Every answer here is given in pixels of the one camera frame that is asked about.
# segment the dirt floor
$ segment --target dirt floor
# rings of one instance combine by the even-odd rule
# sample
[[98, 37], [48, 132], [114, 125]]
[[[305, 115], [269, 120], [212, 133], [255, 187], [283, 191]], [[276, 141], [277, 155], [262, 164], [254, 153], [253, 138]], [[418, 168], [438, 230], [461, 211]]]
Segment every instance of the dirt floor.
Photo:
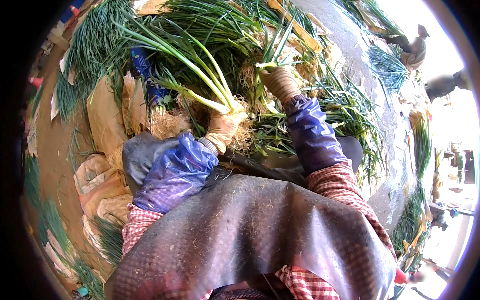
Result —
[[[92, 151], [87, 122], [83, 109], [79, 105], [75, 116], [62, 123], [58, 115], [50, 120], [51, 99], [57, 82], [59, 61], [64, 51], [55, 46], [38, 77], [44, 77], [42, 99], [40, 100], [37, 124], [37, 152], [40, 170], [41, 194], [46, 199], [52, 198], [57, 205], [61, 219], [64, 221], [66, 232], [77, 251], [84, 254], [84, 259], [100, 271], [103, 278], [108, 278], [112, 272], [111, 266], [99, 260], [95, 250], [86, 241], [83, 233], [82, 208], [77, 190], [73, 181], [73, 165], [81, 165], [85, 160], [82, 152]], [[73, 130], [77, 128], [79, 149], [75, 142], [72, 144]]]
[[[405, 187], [408, 191], [408, 182], [412, 178], [410, 154], [405, 143], [409, 122], [400, 116], [399, 111], [395, 111], [391, 100], [385, 97], [378, 84], [378, 79], [372, 76], [364, 54], [367, 44], [361, 38], [360, 29], [328, 0], [294, 0], [294, 2], [306, 12], [314, 13], [332, 30], [333, 35], [330, 38], [338, 44], [347, 58], [354, 82], [360, 84], [363, 79], [368, 94], [378, 106], [377, 112], [382, 119], [381, 128], [386, 134], [385, 147], [389, 173], [377, 189], [371, 191], [369, 187], [364, 187], [362, 192], [381, 223], [386, 229], [391, 229], [403, 211], [406, 200]], [[99, 256], [89, 246], [83, 234], [81, 220], [83, 213], [73, 181], [74, 165], [78, 167], [85, 159], [81, 153], [92, 150], [82, 108], [79, 107], [76, 115], [65, 123], [62, 123], [59, 116], [53, 121], [50, 120], [50, 101], [63, 54], [63, 50], [55, 47], [39, 74], [39, 77], [45, 77], [37, 129], [41, 193], [55, 201], [60, 217], [65, 222], [66, 232], [75, 248], [85, 254], [87, 262], [93, 268], [99, 270], [104, 278], [108, 278], [112, 271], [110, 265], [98, 259]], [[81, 132], [77, 135], [79, 149], [75, 143], [72, 144], [74, 128]], [[76, 162], [72, 161], [72, 156], [75, 156]]]

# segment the ribbed glove cuff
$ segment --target ribbed glove cuff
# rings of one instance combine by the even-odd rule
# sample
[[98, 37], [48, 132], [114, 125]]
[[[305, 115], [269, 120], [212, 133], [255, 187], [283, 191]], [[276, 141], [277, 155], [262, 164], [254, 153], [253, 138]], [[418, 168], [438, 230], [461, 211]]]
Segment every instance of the ribbed glove cuff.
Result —
[[201, 142], [208, 150], [210, 150], [215, 156], [218, 156], [218, 150], [215, 145], [209, 141], [206, 137], [202, 137], [199, 142]]

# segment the plastic sack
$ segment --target plastic sack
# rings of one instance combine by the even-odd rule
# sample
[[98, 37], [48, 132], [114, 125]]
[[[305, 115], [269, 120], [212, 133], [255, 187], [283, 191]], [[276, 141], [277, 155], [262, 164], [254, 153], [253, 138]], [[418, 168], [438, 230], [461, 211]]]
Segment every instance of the plastic sack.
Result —
[[147, 59], [149, 55], [150, 53], [145, 48], [132, 48], [133, 66], [144, 78], [148, 106], [151, 107], [164, 103], [165, 97], [170, 95], [170, 90], [161, 87], [150, 78], [150, 62]]
[[285, 110], [293, 145], [306, 176], [347, 160], [334, 130], [325, 122], [327, 115], [320, 109], [317, 98], [295, 96]]
[[165, 151], [152, 165], [134, 205], [166, 214], [205, 185], [217, 157], [189, 132], [180, 134], [178, 141], [178, 148]]

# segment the orange traffic cone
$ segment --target orange traffic cone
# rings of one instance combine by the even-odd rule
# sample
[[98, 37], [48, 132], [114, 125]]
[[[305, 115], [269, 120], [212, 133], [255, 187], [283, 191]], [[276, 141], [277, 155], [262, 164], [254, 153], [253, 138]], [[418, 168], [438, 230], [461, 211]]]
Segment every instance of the orange traffic cone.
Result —
[[28, 82], [33, 84], [34, 86], [36, 86], [36, 88], [40, 88], [42, 86], [42, 83], [43, 83], [43, 77], [42, 78], [30, 77]]
[[70, 5], [70, 10], [73, 12], [75, 17], [78, 17], [78, 15], [80, 14], [80, 10], [73, 5]]

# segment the brown paper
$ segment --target brown paper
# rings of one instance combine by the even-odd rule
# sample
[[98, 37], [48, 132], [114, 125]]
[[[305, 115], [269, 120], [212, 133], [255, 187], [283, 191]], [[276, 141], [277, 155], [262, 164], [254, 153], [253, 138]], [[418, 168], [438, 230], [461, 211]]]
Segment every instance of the brown paper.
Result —
[[[277, 0], [268, 0], [268, 6], [271, 9], [279, 11], [282, 15], [285, 16], [286, 20], [290, 22], [292, 16], [283, 9], [282, 5]], [[323, 47], [318, 44], [318, 42], [300, 26], [297, 21], [293, 21], [293, 29], [301, 37], [301, 39], [313, 50], [315, 53], [320, 53]]]
[[45, 245], [45, 252], [47, 253], [48, 257], [52, 260], [55, 266], [55, 269], [62, 272], [67, 279], [68, 278], [76, 279], [76, 273], [62, 263], [62, 261], [60, 260], [58, 255], [55, 253], [55, 251], [53, 250], [49, 242], [47, 242], [47, 244]]
[[27, 136], [28, 153], [30, 154], [30, 156], [36, 156], [36, 157], [38, 157], [37, 143], [36, 143], [36, 133], [37, 133], [36, 125], [38, 121], [39, 111], [40, 111], [39, 109], [36, 110], [33, 120], [30, 121], [29, 131]]
[[103, 249], [100, 245], [100, 232], [96, 229], [91, 219], [86, 215], [82, 216], [82, 222], [84, 224], [84, 236], [88, 243], [96, 250], [98, 254], [100, 254], [100, 256], [108, 261], [108, 257], [104, 255], [105, 249]]
[[322, 22], [320, 22], [320, 20], [317, 19], [317, 17], [315, 17], [312, 13], [308, 13], [307, 17], [315, 26], [315, 31], [319, 36], [326, 36], [326, 35], [333, 34], [333, 32], [330, 29], [328, 29]]
[[129, 194], [125, 194], [125, 195], [121, 195], [121, 196], [117, 196], [109, 199], [104, 199], [100, 202], [100, 205], [96, 210], [96, 214], [100, 218], [106, 221], [115, 223], [117, 222], [116, 218], [118, 218], [124, 224], [126, 224], [128, 222], [127, 204], [132, 203], [132, 200], [133, 200], [133, 197], [132, 195], [129, 195]]
[[104, 183], [94, 188], [91, 192], [80, 196], [80, 204], [89, 219], [93, 219], [96, 210], [103, 199], [113, 198], [127, 194], [124, 179], [119, 173], [110, 176]]
[[150, 14], [158, 14], [159, 12], [170, 12], [171, 9], [162, 6], [167, 3], [168, 0], [150, 0], [149, 2], [145, 3], [141, 7], [135, 10], [137, 15], [139, 16], [146, 16]]
[[90, 190], [86, 191], [84, 187], [97, 176], [108, 171], [109, 169], [111, 169], [111, 166], [107, 162], [105, 155], [90, 155], [73, 175], [73, 181], [75, 182], [75, 188], [77, 189], [78, 195], [80, 196], [88, 193]]
[[87, 185], [83, 186], [82, 191], [84, 192], [84, 194], [91, 192], [94, 188], [104, 183], [108, 178], [110, 178], [110, 176], [115, 173], [117, 173], [117, 169], [115, 168], [111, 168], [103, 172], [102, 174], [95, 177], [92, 181], [90, 181]]
[[123, 77], [123, 123], [127, 134], [139, 134], [147, 128], [147, 107], [142, 80], [135, 80], [128, 71]]
[[127, 140], [122, 113], [115, 102], [110, 83], [108, 76], [103, 77], [86, 103], [96, 149], [105, 155]]
[[372, 15], [371, 12], [368, 11], [368, 9], [365, 7], [365, 4], [358, 0], [358, 1], [353, 1], [353, 5], [355, 5], [360, 12], [365, 24], [367, 25], [368, 29], [375, 34], [386, 34], [387, 31], [383, 28], [381, 28], [380, 23], [376, 22], [376, 17]]

